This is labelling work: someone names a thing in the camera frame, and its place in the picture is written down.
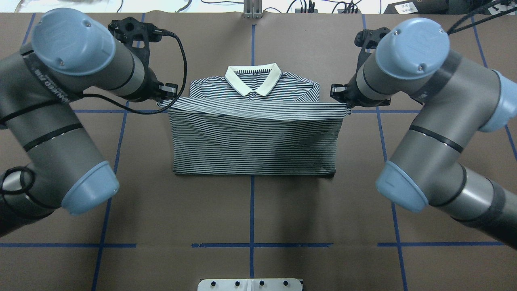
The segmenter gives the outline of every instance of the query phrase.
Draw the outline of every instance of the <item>universal robots logo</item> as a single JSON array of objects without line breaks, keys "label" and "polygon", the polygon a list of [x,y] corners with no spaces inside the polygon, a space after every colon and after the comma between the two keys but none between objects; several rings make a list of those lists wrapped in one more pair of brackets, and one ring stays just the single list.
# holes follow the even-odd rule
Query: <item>universal robots logo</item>
[{"label": "universal robots logo", "polygon": [[52,92],[52,94],[56,95],[57,98],[61,100],[62,103],[68,104],[70,103],[70,99],[68,98],[68,94],[66,94],[59,86],[56,85],[48,75],[44,75],[39,69],[34,70],[34,74],[41,81],[41,83],[47,87],[47,89]]}]

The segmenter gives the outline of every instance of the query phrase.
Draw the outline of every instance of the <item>black and white striped fabric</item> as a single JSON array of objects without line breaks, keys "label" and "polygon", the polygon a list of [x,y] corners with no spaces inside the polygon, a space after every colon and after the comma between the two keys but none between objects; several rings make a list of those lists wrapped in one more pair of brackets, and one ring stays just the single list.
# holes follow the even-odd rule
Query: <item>black and white striped fabric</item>
[{"label": "black and white striped fabric", "polygon": [[[265,91],[272,93],[276,87],[262,85],[268,82],[271,74],[278,75],[278,81],[282,76],[296,82],[306,79],[291,73],[275,73],[274,67],[262,67],[257,70],[269,70],[269,75],[262,76],[261,80],[266,81],[260,83],[248,78],[247,74],[249,71],[253,74],[254,67],[230,67],[229,70],[231,68],[250,86],[250,91],[246,92],[242,84],[231,78],[231,85],[228,81],[224,84],[220,77],[206,78],[204,82],[196,80],[192,83],[199,87],[193,89],[194,92],[202,88],[204,93],[198,91],[192,95],[191,89],[190,97],[178,99],[169,109],[174,173],[333,175],[338,132],[343,118],[350,114],[350,108],[340,103],[314,102],[319,85],[310,80],[305,83],[307,88],[310,84],[310,90],[298,91],[295,86],[287,86],[284,90],[290,95],[282,96],[278,90],[274,98],[268,99],[271,94]],[[251,96],[256,91],[264,95]],[[207,92],[227,94],[210,97]],[[304,98],[312,98],[312,101],[303,102]]]}]

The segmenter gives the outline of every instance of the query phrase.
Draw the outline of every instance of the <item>light blue joint cap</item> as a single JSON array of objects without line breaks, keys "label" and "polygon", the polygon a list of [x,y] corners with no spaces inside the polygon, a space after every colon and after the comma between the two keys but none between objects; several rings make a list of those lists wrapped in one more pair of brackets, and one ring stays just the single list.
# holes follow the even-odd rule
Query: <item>light blue joint cap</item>
[{"label": "light blue joint cap", "polygon": [[43,63],[62,74],[94,74],[115,56],[115,39],[108,29],[71,8],[50,10],[33,30],[32,45]]},{"label": "light blue joint cap", "polygon": [[501,85],[501,95],[499,103],[492,117],[479,129],[481,132],[494,132],[506,124],[510,119],[517,115],[517,84],[505,78],[498,71],[494,71],[499,76]]},{"label": "light blue joint cap", "polygon": [[386,198],[409,211],[417,213],[429,205],[417,184],[393,162],[386,162],[375,186]]},{"label": "light blue joint cap", "polygon": [[438,23],[412,18],[381,39],[375,60],[384,73],[401,80],[415,80],[434,74],[449,50],[449,37]]},{"label": "light blue joint cap", "polygon": [[119,184],[108,161],[84,174],[61,201],[61,206],[72,215],[82,214],[118,192]]}]

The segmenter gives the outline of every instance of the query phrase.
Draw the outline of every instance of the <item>white label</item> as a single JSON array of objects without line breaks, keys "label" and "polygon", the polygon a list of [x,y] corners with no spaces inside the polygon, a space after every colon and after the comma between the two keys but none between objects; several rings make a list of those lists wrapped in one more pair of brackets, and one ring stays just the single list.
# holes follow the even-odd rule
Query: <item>white label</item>
[{"label": "white label", "polygon": [[410,14],[418,12],[418,9],[415,4],[413,4],[413,2],[395,5],[395,9],[399,14]]}]

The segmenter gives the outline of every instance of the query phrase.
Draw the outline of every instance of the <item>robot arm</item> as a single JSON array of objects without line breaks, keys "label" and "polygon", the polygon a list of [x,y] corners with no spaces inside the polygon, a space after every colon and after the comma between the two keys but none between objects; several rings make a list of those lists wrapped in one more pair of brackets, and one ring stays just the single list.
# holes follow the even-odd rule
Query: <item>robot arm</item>
[{"label": "robot arm", "polygon": [[515,117],[517,84],[450,50],[447,34],[429,19],[385,35],[348,85],[331,89],[352,105],[386,105],[399,91],[424,104],[377,189],[405,209],[434,206],[517,249],[517,196],[457,162],[476,131]]},{"label": "robot arm", "polygon": [[[0,128],[9,128],[32,163],[0,174],[0,237],[63,206],[78,215],[119,184],[69,102],[91,87],[126,100],[162,101],[177,86],[148,68],[148,43],[169,32],[134,18],[110,31],[73,9],[47,12],[28,44],[0,61]],[[133,41],[145,43],[133,48]]]}]

